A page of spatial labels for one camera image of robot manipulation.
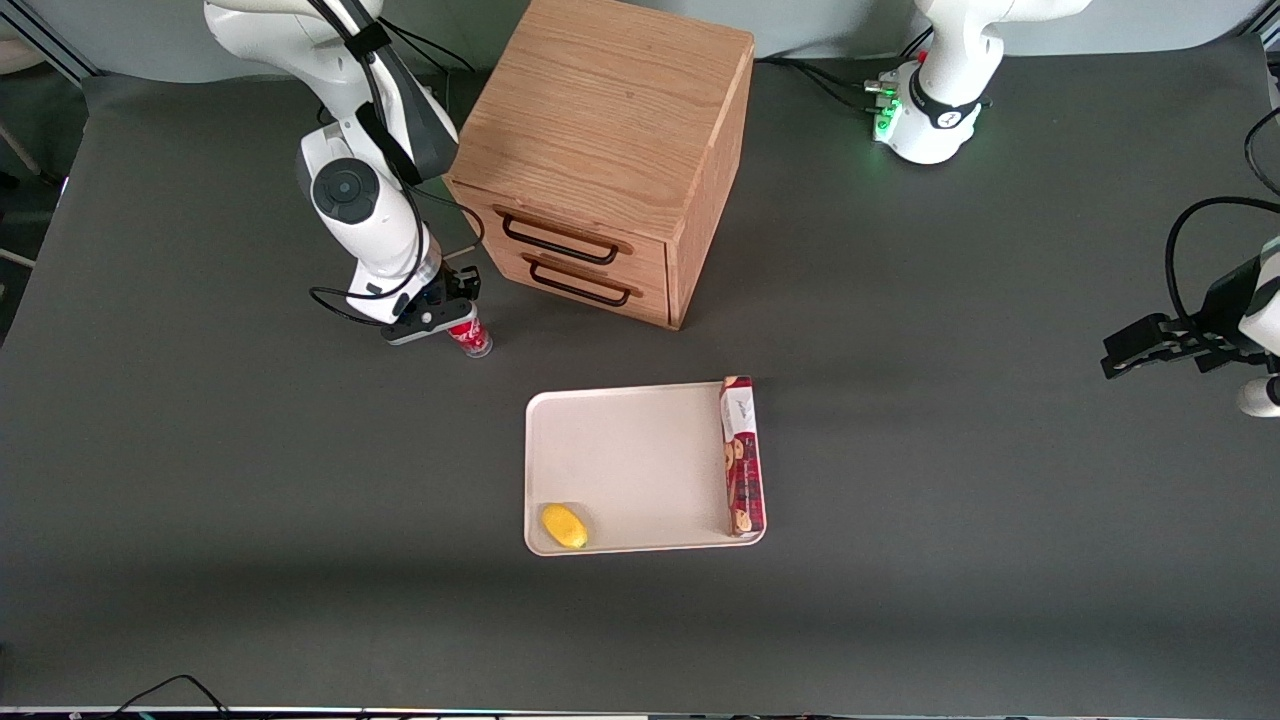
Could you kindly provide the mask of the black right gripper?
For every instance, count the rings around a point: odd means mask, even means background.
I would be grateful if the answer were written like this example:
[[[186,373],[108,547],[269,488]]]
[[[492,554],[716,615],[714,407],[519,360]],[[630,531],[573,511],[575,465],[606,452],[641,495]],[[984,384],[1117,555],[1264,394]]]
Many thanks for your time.
[[[454,269],[444,264],[428,284],[428,309],[431,316],[452,316],[453,310],[463,307],[468,314],[477,314],[481,287],[476,266]]]

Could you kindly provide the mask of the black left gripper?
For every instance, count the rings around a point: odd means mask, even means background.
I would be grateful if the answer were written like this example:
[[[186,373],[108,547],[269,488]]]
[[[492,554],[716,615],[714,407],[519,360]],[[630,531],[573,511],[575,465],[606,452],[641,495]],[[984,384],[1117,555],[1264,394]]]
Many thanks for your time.
[[[1199,337],[1192,338],[1184,324],[1162,313],[1153,313],[1125,325],[1103,340],[1101,359],[1103,377],[1116,379],[1139,366],[1156,363],[1178,363],[1198,356],[1198,372],[1212,373],[1229,365],[1262,368],[1277,374],[1277,356],[1266,351],[1240,329],[1242,320],[1265,309],[1265,296],[1256,299],[1260,287],[1261,260],[1252,258],[1233,272],[1215,281],[1206,291],[1201,310],[1196,313]]]

